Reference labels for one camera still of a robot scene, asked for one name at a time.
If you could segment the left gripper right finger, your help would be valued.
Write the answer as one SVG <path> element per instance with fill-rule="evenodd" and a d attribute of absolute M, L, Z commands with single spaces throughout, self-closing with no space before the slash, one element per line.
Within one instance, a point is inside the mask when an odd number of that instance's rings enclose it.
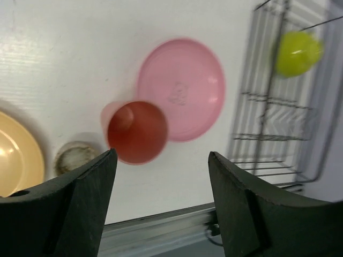
<path fill-rule="evenodd" d="M 286 191 L 217 152 L 208 169 L 226 256 L 342 256 L 342 202 Z"/>

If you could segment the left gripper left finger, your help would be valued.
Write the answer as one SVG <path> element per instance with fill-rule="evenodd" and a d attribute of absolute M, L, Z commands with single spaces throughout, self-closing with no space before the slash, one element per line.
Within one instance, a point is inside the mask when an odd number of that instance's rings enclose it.
<path fill-rule="evenodd" d="M 110 149 L 1 198 L 1 256 L 97 256 L 117 168 Z"/>

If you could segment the salmon plastic cup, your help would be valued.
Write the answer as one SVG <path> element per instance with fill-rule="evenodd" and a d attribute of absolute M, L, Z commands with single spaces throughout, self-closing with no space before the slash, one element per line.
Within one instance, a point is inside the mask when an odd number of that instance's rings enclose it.
<path fill-rule="evenodd" d="M 101 111 L 101 126 L 109 148 L 129 165 L 154 160 L 169 139 L 164 112 L 155 104 L 142 100 L 111 102 Z"/>

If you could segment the lime green bowl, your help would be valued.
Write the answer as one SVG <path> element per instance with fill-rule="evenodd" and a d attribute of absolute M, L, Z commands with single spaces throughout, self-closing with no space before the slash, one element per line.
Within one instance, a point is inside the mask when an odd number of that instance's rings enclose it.
<path fill-rule="evenodd" d="M 322 41 L 305 31 L 288 31 L 281 36 L 276 73 L 285 78 L 297 77 L 309 71 L 324 53 Z"/>

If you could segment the small grey speckled dish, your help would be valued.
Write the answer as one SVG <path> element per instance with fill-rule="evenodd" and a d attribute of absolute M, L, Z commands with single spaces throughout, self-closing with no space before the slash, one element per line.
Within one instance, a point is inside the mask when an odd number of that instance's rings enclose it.
<path fill-rule="evenodd" d="M 68 142 L 57 152 L 54 159 L 54 172 L 57 176 L 77 169 L 99 155 L 91 144 L 82 141 Z"/>

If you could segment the orange plastic plate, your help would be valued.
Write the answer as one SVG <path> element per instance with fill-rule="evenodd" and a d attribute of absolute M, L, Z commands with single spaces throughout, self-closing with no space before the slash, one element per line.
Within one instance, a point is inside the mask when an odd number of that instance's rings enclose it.
<path fill-rule="evenodd" d="M 1 112 L 1 197 L 44 182 L 42 151 L 32 134 Z"/>

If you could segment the pink plastic plate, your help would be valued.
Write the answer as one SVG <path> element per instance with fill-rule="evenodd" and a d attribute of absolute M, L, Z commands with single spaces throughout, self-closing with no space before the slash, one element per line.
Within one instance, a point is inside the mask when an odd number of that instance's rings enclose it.
<path fill-rule="evenodd" d="M 186 142 L 206 133 L 225 101 L 226 82 L 217 56 L 188 38 L 166 41 L 143 61 L 136 95 L 165 113 L 169 140 Z"/>

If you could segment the aluminium table rail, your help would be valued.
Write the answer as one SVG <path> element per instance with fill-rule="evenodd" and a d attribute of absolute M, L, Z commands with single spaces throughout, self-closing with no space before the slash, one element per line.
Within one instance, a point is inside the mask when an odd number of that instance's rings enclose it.
<path fill-rule="evenodd" d="M 105 225 L 98 256 L 154 256 L 205 241 L 214 203 Z"/>

